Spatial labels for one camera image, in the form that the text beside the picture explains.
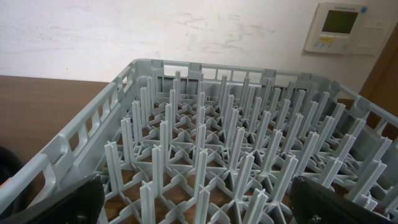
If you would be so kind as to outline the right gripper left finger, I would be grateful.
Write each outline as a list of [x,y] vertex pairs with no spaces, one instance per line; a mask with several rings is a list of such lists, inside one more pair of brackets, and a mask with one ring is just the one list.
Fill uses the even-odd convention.
[[100,175],[91,174],[35,205],[1,220],[1,224],[96,223],[104,200]]

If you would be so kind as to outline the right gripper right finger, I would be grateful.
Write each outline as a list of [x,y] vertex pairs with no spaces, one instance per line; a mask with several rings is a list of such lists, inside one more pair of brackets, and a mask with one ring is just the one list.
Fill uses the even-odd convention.
[[298,224],[390,223],[386,218],[366,210],[302,175],[294,177],[289,198],[293,216]]

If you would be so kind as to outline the grey dishwasher rack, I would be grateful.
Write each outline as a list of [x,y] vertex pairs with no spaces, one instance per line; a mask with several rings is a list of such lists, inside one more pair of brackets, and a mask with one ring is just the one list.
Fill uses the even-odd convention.
[[397,222],[397,118],[311,73],[133,60],[1,186],[1,213],[91,175],[96,223],[297,223],[307,177]]

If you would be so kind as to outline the round black serving tray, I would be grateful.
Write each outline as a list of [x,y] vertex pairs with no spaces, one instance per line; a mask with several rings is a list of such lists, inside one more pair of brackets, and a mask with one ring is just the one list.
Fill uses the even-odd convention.
[[[22,160],[17,155],[1,146],[1,184],[5,184],[6,181],[14,176],[23,166]],[[28,185],[1,213],[1,219],[5,219],[26,208],[29,190],[30,186]]]

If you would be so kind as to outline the wall control panel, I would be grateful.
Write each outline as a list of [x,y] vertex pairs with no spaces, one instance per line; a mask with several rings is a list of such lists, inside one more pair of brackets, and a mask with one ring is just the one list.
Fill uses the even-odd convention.
[[390,25],[390,21],[369,17],[366,5],[321,2],[304,50],[321,54],[375,55]]

